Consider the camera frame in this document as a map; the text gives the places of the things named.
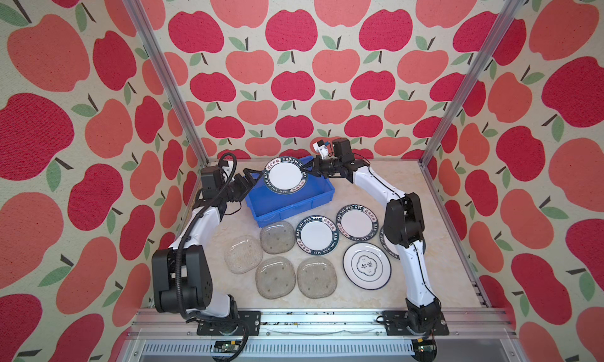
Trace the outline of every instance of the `vent grille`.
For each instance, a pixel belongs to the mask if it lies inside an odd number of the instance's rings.
[[[208,356],[215,341],[149,340],[144,355]],[[249,340],[242,355],[248,357],[350,357],[354,355],[413,355],[411,340]]]

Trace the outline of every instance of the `apple wallpaper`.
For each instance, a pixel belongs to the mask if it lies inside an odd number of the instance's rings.
[[[153,24],[155,5],[141,1]],[[210,159],[303,157],[343,136],[367,158],[417,158],[504,3],[163,1],[155,35]],[[503,47],[495,59],[518,53]],[[155,73],[145,80],[163,92]],[[485,100],[479,83],[468,111]]]
[[[431,163],[532,362],[604,361],[603,9],[527,0]]]
[[[197,158],[125,25],[121,0],[0,0],[1,362],[115,361],[190,200]]]

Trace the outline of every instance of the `marble floor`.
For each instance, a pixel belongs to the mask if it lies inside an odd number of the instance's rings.
[[[238,172],[244,168],[262,170],[265,162],[239,162]],[[455,246],[434,203],[428,185],[422,176],[417,162],[372,162],[372,168],[390,184],[404,192],[416,192],[422,201],[423,216],[426,224],[424,237],[427,241],[425,255],[428,276],[434,294],[439,297],[444,308],[480,307],[478,298],[466,271],[457,255]],[[335,187],[333,201],[323,206],[295,215],[286,221],[294,228],[309,215],[324,215],[335,221],[339,209],[349,204],[361,204],[372,209],[377,215],[380,227],[383,223],[383,207],[369,194],[347,180],[331,180]],[[324,257],[336,267],[338,286],[327,298],[311,299],[302,295],[296,286],[288,295],[277,299],[261,297],[255,287],[255,269],[242,275],[231,273],[224,260],[224,251],[230,242],[242,235],[260,236],[260,228],[254,221],[250,209],[243,202],[241,211],[225,216],[207,246],[206,257],[210,267],[214,290],[231,294],[239,308],[404,308],[406,287],[405,276],[400,262],[389,256],[392,275],[381,289],[368,291],[354,285],[344,273],[342,258],[352,245],[346,237],[340,237],[335,250]],[[238,204],[229,204],[227,213],[237,210]],[[381,247],[379,237],[369,240]],[[274,257],[264,253],[263,259]],[[294,247],[284,256],[297,268],[299,263],[310,257],[298,247]]]

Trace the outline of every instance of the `blue plastic bin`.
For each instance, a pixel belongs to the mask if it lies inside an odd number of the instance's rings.
[[[309,162],[312,157],[300,159]],[[260,179],[249,192],[245,202],[252,210],[252,215],[259,227],[282,221],[290,216],[300,214],[315,207],[325,205],[333,199],[335,189],[328,178],[308,175],[306,185],[292,194],[277,194]]]

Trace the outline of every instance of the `white ceramic plate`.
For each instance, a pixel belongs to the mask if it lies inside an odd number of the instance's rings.
[[[322,256],[338,245],[336,225],[325,216],[307,216],[296,227],[296,242],[306,253]]]
[[[390,256],[394,257],[397,260],[400,260],[395,245],[392,244],[390,240],[388,240],[386,234],[383,232],[383,227],[379,230],[379,242],[382,243],[383,248]]]
[[[268,162],[262,177],[266,186],[275,193],[295,193],[302,189],[308,179],[308,173],[300,170],[303,165],[295,157],[276,157]]]
[[[344,272],[360,288],[377,290],[390,280],[392,269],[386,253],[369,243],[351,245],[344,253]]]
[[[348,205],[336,215],[336,225],[342,235],[352,241],[367,241],[378,233],[376,215],[363,205]]]

